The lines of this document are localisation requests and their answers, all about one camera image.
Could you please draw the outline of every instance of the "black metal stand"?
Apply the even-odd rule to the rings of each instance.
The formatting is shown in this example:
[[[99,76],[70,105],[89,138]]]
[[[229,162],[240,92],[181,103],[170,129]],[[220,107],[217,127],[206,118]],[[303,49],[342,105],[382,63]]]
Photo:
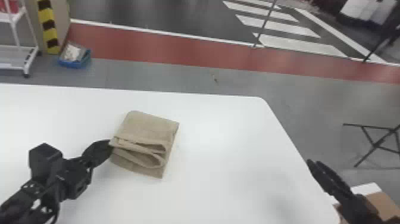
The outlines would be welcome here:
[[[377,127],[377,126],[368,126],[368,125],[355,125],[355,124],[348,124],[348,123],[344,123],[343,125],[344,126],[360,127],[362,132],[364,132],[365,136],[367,137],[368,142],[370,142],[370,144],[371,144],[371,149],[369,150],[369,152],[366,155],[364,155],[361,158],[361,160],[358,161],[354,165],[354,167],[358,167],[358,165],[360,165],[365,159],[368,158],[368,156],[370,156],[373,152],[375,152],[375,150],[378,150],[378,149],[385,150],[385,151],[388,151],[390,153],[395,153],[395,154],[400,156],[400,137],[399,137],[399,133],[398,133],[398,130],[400,129],[400,125],[397,125],[397,127],[395,127],[395,128]],[[370,134],[367,132],[367,128],[387,130],[387,134],[383,135],[383,137],[381,137],[378,141],[374,142],[372,140]],[[382,144],[385,142],[386,138],[388,138],[391,135],[395,135],[397,151],[382,146]]]
[[[255,48],[255,46],[257,45],[257,42],[260,40],[260,36],[264,33],[264,27],[267,24],[268,20],[270,19],[272,10],[274,9],[277,1],[278,0],[274,0],[274,2],[272,3],[272,6],[267,14],[267,17],[265,18],[264,23],[262,24],[262,26],[260,28],[260,32],[258,32],[257,41],[254,43],[253,48]]]
[[[367,60],[370,59],[370,56],[375,53],[376,50],[378,50],[379,46],[386,40],[387,38],[381,38],[379,39],[378,43],[375,44],[374,48],[370,51],[370,53],[364,58],[362,61],[365,63]]]

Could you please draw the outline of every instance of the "wall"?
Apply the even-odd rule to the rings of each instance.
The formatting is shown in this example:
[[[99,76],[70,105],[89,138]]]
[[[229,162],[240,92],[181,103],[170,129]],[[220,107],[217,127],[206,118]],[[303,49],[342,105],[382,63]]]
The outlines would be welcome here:
[[[389,14],[392,12],[392,8],[395,5],[395,0],[383,0],[383,2],[379,4],[378,9],[375,10],[374,14],[371,16],[371,21],[382,25],[386,21]]]

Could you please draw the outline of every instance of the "white table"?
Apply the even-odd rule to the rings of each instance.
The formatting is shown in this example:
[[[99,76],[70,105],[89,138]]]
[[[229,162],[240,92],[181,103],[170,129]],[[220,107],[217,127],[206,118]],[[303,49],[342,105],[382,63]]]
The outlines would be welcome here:
[[[80,155],[126,113],[180,122],[162,180],[106,162],[59,223],[338,224],[329,198],[261,98],[0,85],[0,201],[30,177],[28,150]]]

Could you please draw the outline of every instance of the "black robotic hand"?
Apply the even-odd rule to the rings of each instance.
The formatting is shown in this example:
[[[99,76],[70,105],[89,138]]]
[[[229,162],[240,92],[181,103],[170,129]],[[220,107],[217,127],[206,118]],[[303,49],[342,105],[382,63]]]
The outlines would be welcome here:
[[[78,198],[91,183],[93,169],[110,157],[108,142],[94,142],[69,160],[46,143],[30,150],[31,179],[0,206],[0,224],[55,223],[60,202]]]

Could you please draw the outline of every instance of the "white crosswalk stripe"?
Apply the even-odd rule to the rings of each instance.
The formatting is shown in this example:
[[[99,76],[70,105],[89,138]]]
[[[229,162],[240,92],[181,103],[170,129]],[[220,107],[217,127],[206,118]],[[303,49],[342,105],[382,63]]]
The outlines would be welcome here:
[[[237,0],[239,2],[248,2],[248,3],[252,3],[252,4],[256,4],[256,5],[262,5],[262,6],[266,6],[266,7],[272,7],[272,3],[271,2],[265,2],[265,1],[261,1],[261,0]],[[281,8],[277,5],[275,5],[274,9],[276,10],[281,10]]]
[[[261,35],[260,42],[264,46],[272,48],[288,49],[293,51],[302,51],[307,53],[324,54],[337,57],[347,57],[340,50],[332,45],[323,43],[312,43],[307,41],[299,41],[295,39],[280,38],[278,36]]]
[[[267,15],[268,12],[269,12],[269,10],[265,10],[265,9],[262,9],[262,8],[251,7],[251,6],[247,6],[247,5],[241,5],[241,4],[237,4],[237,3],[234,3],[234,2],[224,1],[224,3],[231,10],[238,10],[238,11],[242,11],[242,12],[246,12],[246,13],[253,13],[253,14],[258,14],[258,15]],[[280,13],[280,12],[273,11],[271,13],[271,17],[280,18],[282,20],[289,20],[289,21],[298,22],[297,19],[295,19],[293,16],[291,16],[289,14],[286,14],[286,13]]]
[[[247,25],[247,26],[254,26],[254,27],[260,28],[264,23],[264,20],[260,20],[259,18],[252,18],[252,17],[248,17],[248,16],[243,16],[243,15],[236,15],[236,16],[244,25]],[[294,34],[298,34],[298,35],[321,38],[318,34],[314,33],[309,28],[301,27],[301,26],[294,26],[294,25],[289,25],[289,24],[284,24],[284,23],[276,23],[274,21],[268,21],[268,23],[265,25],[265,29],[278,30],[278,31],[287,32],[287,33],[294,33]]]

